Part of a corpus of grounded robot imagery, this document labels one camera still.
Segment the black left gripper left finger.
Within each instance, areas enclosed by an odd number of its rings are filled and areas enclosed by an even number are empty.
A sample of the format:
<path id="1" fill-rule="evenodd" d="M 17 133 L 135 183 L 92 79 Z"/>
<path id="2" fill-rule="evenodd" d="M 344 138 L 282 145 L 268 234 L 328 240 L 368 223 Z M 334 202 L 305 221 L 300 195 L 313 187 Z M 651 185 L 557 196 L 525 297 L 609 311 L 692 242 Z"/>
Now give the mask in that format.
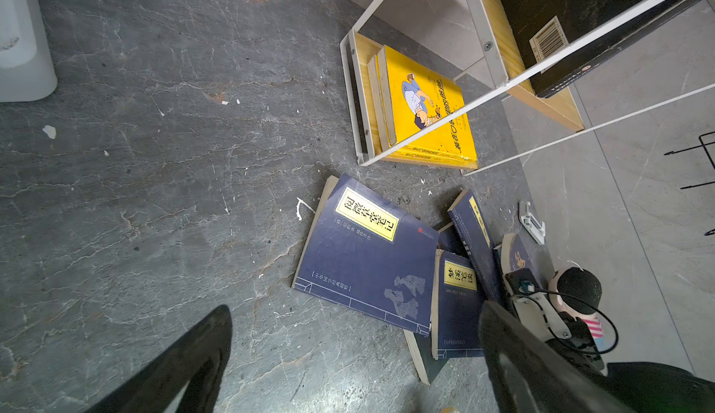
<path id="1" fill-rule="evenodd" d="M 232 332 L 229 308 L 216 307 L 89 411 L 163 412 L 180 397 L 178 412 L 212 412 L 230 357 Z"/>

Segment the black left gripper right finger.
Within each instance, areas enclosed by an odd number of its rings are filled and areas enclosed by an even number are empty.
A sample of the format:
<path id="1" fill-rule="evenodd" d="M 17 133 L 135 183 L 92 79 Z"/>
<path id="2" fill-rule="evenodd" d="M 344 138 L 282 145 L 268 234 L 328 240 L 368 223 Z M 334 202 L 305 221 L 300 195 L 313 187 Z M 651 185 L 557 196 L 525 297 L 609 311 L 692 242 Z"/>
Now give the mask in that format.
<path id="1" fill-rule="evenodd" d="M 629 412 L 499 304 L 480 314 L 480 341 L 501 412 Z"/>

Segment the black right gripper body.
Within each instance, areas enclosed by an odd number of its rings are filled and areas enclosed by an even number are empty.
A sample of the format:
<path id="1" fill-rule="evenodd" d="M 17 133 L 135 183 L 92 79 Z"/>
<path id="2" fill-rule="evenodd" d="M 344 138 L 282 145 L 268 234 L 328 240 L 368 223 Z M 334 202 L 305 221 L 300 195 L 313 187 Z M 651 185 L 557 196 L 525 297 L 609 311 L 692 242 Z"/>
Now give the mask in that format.
<path id="1" fill-rule="evenodd" d="M 597 346 L 587 324 L 581 319 L 569 316 L 569 314 L 561 314 L 560 318 L 572 336 L 569 339 L 552 338 L 546 342 L 547 346 L 581 372 L 603 374 L 605 364 L 601 356 L 596 353 Z"/>

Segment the yellow cartoon book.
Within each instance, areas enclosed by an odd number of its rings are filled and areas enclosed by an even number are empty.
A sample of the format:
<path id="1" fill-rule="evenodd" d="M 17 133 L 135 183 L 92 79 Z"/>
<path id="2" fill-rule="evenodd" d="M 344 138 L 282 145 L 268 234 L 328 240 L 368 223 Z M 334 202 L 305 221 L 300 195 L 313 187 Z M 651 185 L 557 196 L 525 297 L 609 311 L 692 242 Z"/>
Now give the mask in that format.
<path id="1" fill-rule="evenodd" d="M 385 45 L 368 65 L 380 146 L 390 149 L 465 105 L 456 83 Z M 475 170 L 479 167 L 467 115 L 420 137 L 391 159 Z"/>

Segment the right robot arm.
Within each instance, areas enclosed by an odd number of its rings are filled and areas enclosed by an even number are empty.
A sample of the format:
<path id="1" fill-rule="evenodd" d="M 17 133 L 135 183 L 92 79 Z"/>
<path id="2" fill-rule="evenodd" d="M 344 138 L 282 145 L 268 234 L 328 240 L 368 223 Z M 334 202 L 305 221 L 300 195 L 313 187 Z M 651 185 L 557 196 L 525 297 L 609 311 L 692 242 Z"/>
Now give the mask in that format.
<path id="1" fill-rule="evenodd" d="M 592 321 L 563 317 L 571 331 L 547 345 L 590 381 L 636 412 L 712 412 L 714 383 L 675 366 L 651 362 L 606 364 L 597 353 L 601 332 L 593 334 Z"/>

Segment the black-haired doll plush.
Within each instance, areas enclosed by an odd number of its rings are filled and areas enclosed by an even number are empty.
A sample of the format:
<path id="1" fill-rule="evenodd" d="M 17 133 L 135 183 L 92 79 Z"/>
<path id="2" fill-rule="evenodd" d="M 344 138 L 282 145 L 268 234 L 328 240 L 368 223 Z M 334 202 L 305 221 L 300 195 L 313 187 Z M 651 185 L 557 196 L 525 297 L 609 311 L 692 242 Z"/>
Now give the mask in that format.
<path id="1" fill-rule="evenodd" d="M 590 330 L 597 349 L 604 351 L 603 323 L 596 311 L 603 295 L 600 280 L 590 271 L 574 264 L 557 271 L 549 281 L 547 289 L 558 292 L 558 295 L 549 295 L 555 310 L 583 320 Z"/>

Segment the dark book at pile bottom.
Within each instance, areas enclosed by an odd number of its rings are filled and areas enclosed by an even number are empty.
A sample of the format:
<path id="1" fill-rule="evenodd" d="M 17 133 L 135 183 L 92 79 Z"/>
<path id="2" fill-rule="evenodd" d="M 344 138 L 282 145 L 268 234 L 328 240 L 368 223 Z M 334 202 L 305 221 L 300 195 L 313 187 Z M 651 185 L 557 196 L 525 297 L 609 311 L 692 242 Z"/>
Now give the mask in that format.
<path id="1" fill-rule="evenodd" d="M 418 378 L 430 386 L 448 363 L 447 359 L 437 360 L 431 353 L 431 338 L 404 330 L 404 337 L 413 359 Z"/>

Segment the white metal phone stand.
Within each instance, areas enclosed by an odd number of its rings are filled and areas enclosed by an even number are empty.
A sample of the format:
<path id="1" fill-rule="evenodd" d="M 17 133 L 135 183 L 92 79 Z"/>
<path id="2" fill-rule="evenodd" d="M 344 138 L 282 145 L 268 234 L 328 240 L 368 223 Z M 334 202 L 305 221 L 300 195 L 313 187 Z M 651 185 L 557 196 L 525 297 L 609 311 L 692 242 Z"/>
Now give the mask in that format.
<path id="1" fill-rule="evenodd" d="M 519 222 L 538 245 L 546 244 L 546 223 L 536 218 L 528 201 L 519 202 Z"/>

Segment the navy book with yellow label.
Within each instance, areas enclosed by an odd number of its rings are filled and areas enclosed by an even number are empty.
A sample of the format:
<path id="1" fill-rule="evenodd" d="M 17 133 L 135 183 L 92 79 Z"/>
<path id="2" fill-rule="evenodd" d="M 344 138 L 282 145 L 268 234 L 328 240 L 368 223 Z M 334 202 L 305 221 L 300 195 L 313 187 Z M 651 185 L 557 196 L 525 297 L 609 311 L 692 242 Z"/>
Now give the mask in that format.
<path id="1" fill-rule="evenodd" d="M 330 176 L 292 288 L 426 337 L 438 240 L 355 178 Z"/>

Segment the white wooden two-tier shelf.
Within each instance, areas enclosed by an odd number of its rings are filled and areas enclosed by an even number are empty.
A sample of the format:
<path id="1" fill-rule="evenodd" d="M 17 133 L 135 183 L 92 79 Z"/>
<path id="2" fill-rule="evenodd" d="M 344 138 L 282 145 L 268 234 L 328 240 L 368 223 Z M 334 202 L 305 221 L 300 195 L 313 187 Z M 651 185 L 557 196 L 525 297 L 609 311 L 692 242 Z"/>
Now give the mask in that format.
<path id="1" fill-rule="evenodd" d="M 519 55 L 516 55 L 513 60 L 506 57 L 510 48 L 515 47 L 516 43 L 514 42 L 510 26 L 506 21 L 506 15 L 504 14 L 501 1 L 467 0 L 467 7 L 474 22 L 476 35 L 479 38 L 480 48 L 482 49 L 482 58 L 478 63 L 485 63 L 487 65 L 492 82 L 496 85 L 495 89 L 468 102 L 465 104 L 465 107 L 437 122 L 434 126 L 408 137 L 387 150 L 374 146 L 372 122 L 370 119 L 370 116 L 374 114 L 370 110 L 370 108 L 374 106 L 374 99 L 368 93 L 370 87 L 364 83 L 363 73 L 360 68 L 361 59 L 369 59 L 369 53 L 372 51 L 366 49 L 364 44 L 374 45 L 375 42 L 359 34 L 359 31 L 384 1 L 385 0 L 372 0 L 357 22 L 340 42 L 357 164 L 360 166 L 374 165 L 386 159 L 392 160 L 389 156 L 397 150 L 504 94 L 513 96 L 517 100 L 530 105 L 558 122 L 569 122 L 571 124 L 570 127 L 575 129 L 575 122 L 580 118 L 580 112 L 575 105 L 575 99 L 572 94 L 562 91 L 558 96 L 553 96 L 553 98 L 538 98 L 538 96 L 536 96 L 533 91 L 527 89 L 523 83 L 531 79 L 534 74 L 545 70 L 548 66 L 559 63 L 568 55 L 596 42 L 606 34 L 615 31 L 627 22 L 666 0 L 641 1 L 626 12 L 574 41 L 573 44 L 567 46 L 565 50 L 549 58 L 547 62 L 537 64 L 529 69 L 523 67 L 523 62 Z"/>

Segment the white digital clock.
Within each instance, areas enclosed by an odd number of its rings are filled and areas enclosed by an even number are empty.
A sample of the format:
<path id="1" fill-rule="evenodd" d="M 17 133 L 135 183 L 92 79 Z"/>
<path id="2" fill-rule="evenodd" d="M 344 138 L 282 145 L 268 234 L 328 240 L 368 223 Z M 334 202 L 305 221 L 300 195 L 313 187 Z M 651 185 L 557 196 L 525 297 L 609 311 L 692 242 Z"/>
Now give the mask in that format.
<path id="1" fill-rule="evenodd" d="M 1 101 L 37 101 L 57 85 L 39 1 L 1 0 Z"/>

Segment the black upright book on shelf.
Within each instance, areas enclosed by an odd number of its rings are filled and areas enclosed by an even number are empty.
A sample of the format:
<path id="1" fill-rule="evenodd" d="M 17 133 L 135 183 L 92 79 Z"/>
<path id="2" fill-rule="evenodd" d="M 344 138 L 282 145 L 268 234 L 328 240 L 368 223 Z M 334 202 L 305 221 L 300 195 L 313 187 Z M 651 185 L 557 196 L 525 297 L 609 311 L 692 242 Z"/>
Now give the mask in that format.
<path id="1" fill-rule="evenodd" d="M 527 68 L 551 57 L 643 0 L 501 0 Z M 666 0 L 530 79 L 551 98 L 700 0 Z"/>

